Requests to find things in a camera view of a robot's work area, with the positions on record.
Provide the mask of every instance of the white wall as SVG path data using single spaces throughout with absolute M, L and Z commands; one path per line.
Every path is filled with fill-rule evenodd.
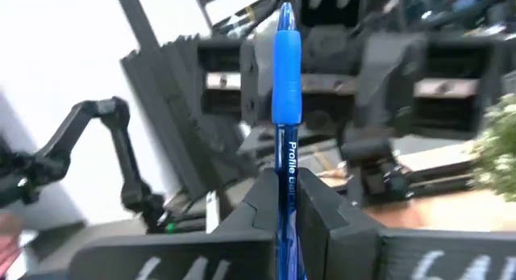
M 207 31 L 194 0 L 143 3 L 162 41 Z M 185 19 L 188 9 L 201 19 Z M 161 160 L 119 64 L 138 47 L 118 0 L 0 0 L 0 29 L 0 86 L 37 148 L 74 103 L 118 95 L 131 105 L 129 131 L 142 175 L 156 192 L 177 192 L 177 179 Z M 17 140 L 8 127 L 2 131 Z M 35 147 L 17 145 L 30 151 Z M 39 229 L 81 217 L 90 224 L 126 219 L 131 214 L 120 205 L 121 186 L 110 135 L 92 122 L 73 150 L 67 177 L 47 188 L 39 203 L 17 210 Z

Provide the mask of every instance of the robotic arm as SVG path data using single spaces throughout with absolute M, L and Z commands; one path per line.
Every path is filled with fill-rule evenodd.
M 123 176 L 122 205 L 142 215 L 148 233 L 166 232 L 172 216 L 163 208 L 161 195 L 153 194 L 141 178 L 127 131 L 130 114 L 127 102 L 113 97 L 76 104 L 50 141 L 35 154 L 4 153 L 0 176 L 16 176 L 9 186 L 9 201 L 37 202 L 43 186 L 63 179 L 70 166 L 70 154 L 91 119 L 100 119 L 110 130 Z

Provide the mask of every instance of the pen grip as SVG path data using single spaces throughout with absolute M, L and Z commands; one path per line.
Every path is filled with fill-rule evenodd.
M 299 124 L 302 117 L 301 36 L 278 31 L 274 41 L 273 123 Z

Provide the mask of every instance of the pen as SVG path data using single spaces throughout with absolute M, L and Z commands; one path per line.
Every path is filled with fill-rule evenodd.
M 277 279 L 298 280 L 296 231 L 298 125 L 302 117 L 301 36 L 292 5 L 283 3 L 274 40 L 273 123 L 276 125 L 276 172 L 280 183 L 278 207 Z

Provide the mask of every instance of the black machinery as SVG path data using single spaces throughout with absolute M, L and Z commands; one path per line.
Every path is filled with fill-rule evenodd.
M 390 10 L 382 9 L 389 0 L 347 0 L 336 8 L 321 1 L 318 6 L 310 0 L 291 1 L 304 37 L 305 124 L 314 134 L 337 139 L 352 175 L 339 190 L 346 195 L 341 196 L 309 170 L 299 173 L 298 228 L 308 279 L 513 278 L 516 239 L 511 235 L 392 230 L 360 208 L 468 188 L 468 162 L 407 172 L 396 162 L 389 139 L 419 134 L 466 140 L 478 133 L 485 108 L 506 93 L 503 75 L 514 68 L 513 40 L 507 33 L 514 0 L 476 0 L 462 8 L 457 5 L 466 0 L 460 0 L 450 10 L 443 3 L 435 8 L 439 13 L 417 19 L 418 13 L 428 12 L 426 0 L 398 0 Z M 488 15 L 504 1 L 500 20 Z M 120 2 L 140 42 L 140 50 L 124 58 L 123 67 L 171 164 L 184 168 L 181 177 L 189 192 L 217 190 L 224 221 L 211 235 L 130 236 L 92 244 L 75 256 L 67 275 L 72 280 L 274 279 L 276 175 L 263 170 L 232 210 L 211 160 L 213 149 L 203 148 L 198 131 L 199 119 L 207 119 L 207 113 L 252 126 L 269 121 L 271 36 L 180 38 L 160 46 L 138 0 Z M 499 22 L 504 30 L 498 33 L 469 33 L 471 25 Z M 225 87 L 228 73 L 239 75 L 239 90 Z M 214 74 L 222 87 L 207 83 Z M 125 131 L 126 110 L 119 98 L 81 103 L 72 115 L 79 119 L 65 122 L 42 151 L 10 156 L 9 172 L 26 178 L 13 186 L 16 196 L 30 202 L 35 190 L 62 178 L 87 121 L 100 118 L 113 134 L 126 180 L 124 206 L 143 215 L 150 233 L 166 232 L 167 223 L 177 217 L 138 176 Z M 70 139 L 55 142 L 65 137 Z M 234 150 L 222 148 L 215 155 L 239 161 Z M 246 255 L 252 251 L 251 259 Z

